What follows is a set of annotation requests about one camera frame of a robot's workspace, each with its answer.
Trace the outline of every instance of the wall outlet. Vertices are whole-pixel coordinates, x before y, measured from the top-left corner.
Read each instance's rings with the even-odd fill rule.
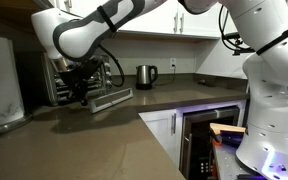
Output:
[[[170,69],[176,69],[176,58],[170,58]]]

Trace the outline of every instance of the electric kettle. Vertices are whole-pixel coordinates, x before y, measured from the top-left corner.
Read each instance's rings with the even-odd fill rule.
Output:
[[[137,66],[137,81],[136,81],[136,89],[140,90],[148,90],[152,89],[152,84],[156,81],[158,72],[156,66],[150,65],[142,65]]]

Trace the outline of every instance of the kitchen counter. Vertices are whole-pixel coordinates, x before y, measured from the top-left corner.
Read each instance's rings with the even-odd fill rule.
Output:
[[[0,179],[184,179],[138,113],[249,98],[192,80],[133,93],[96,114],[79,103],[40,107],[29,124],[0,135]]]

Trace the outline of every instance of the oven door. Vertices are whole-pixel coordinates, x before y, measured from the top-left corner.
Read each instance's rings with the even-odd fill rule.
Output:
[[[184,114],[180,171],[186,179],[207,179],[212,173],[209,124],[237,125],[236,106]]]

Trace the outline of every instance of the robotic arm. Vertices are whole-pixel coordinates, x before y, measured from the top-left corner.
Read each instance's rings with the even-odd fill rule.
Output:
[[[81,84],[100,64],[91,59],[100,42],[164,1],[110,0],[84,18],[49,9],[32,15],[32,22],[55,69],[65,77],[64,82],[73,92],[85,99]],[[268,179],[288,179],[288,6],[285,0],[179,2],[192,14],[203,13],[215,3],[221,3],[229,10],[243,41],[256,51],[243,66],[252,93],[248,128],[236,155]]]

